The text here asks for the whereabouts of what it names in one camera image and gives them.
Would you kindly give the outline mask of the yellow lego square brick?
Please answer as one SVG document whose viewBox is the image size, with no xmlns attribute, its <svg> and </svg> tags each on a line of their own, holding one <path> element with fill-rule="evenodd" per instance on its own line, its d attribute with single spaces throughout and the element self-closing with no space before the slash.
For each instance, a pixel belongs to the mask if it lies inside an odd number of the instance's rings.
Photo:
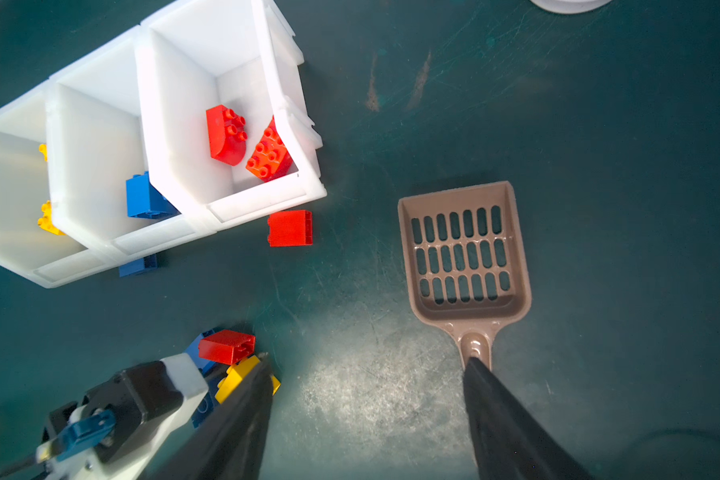
<svg viewBox="0 0 720 480">
<path fill-rule="evenodd" d="M 50 201 L 46 201 L 41 206 L 41 212 L 42 216 L 37 220 L 37 225 L 42 230 L 57 235 L 57 236 L 64 236 L 65 233 L 62 232 L 59 228 L 57 228 L 52 220 L 52 205 Z"/>
</svg>

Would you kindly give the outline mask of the red lego tall brick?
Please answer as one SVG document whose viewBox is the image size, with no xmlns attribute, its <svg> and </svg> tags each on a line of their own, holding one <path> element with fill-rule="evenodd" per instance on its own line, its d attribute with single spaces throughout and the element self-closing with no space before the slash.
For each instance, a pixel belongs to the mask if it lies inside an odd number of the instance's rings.
<svg viewBox="0 0 720 480">
<path fill-rule="evenodd" d="M 210 156 L 230 166 L 238 165 L 244 158 L 246 120 L 233 109 L 218 105 L 206 111 Z"/>
</svg>

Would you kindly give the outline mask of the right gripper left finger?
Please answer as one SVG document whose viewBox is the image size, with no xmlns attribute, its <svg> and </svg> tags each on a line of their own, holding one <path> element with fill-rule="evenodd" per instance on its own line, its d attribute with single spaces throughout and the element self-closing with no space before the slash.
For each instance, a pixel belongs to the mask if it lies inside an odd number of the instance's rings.
<svg viewBox="0 0 720 480">
<path fill-rule="evenodd" d="M 272 369 L 253 368 L 152 479 L 257 479 L 273 404 Z"/>
</svg>

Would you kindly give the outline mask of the small red lego brick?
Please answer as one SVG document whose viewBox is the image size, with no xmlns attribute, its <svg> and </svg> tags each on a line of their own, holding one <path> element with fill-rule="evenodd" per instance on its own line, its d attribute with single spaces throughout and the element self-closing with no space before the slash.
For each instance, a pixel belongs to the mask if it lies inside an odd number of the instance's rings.
<svg viewBox="0 0 720 480">
<path fill-rule="evenodd" d="M 204 337 L 198 345 L 198 356 L 215 363 L 233 366 L 254 354 L 254 335 L 221 330 Z"/>
</svg>

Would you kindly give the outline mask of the red lego bottom brick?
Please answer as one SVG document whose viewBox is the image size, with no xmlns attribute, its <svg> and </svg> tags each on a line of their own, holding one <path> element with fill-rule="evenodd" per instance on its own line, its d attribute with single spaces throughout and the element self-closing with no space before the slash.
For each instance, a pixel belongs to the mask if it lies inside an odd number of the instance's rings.
<svg viewBox="0 0 720 480">
<path fill-rule="evenodd" d="M 269 182 L 285 176 L 292 165 L 293 158 L 278 133 L 275 118 L 272 118 L 245 167 L 259 180 Z"/>
</svg>

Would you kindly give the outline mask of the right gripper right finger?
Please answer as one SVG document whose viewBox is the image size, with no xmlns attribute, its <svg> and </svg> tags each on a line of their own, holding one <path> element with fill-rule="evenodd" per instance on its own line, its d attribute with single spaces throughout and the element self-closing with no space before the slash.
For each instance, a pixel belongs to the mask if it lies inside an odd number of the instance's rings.
<svg viewBox="0 0 720 480">
<path fill-rule="evenodd" d="M 479 359 L 467 361 L 463 387 L 481 479 L 592 477 Z"/>
</svg>

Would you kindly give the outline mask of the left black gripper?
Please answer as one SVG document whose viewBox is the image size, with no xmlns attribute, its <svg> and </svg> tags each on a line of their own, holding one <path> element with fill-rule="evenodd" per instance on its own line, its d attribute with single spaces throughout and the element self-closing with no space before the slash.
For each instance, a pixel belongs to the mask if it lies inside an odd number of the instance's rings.
<svg viewBox="0 0 720 480">
<path fill-rule="evenodd" d="M 121 370 L 48 415 L 44 479 L 137 479 L 208 393 L 186 353 Z"/>
</svg>

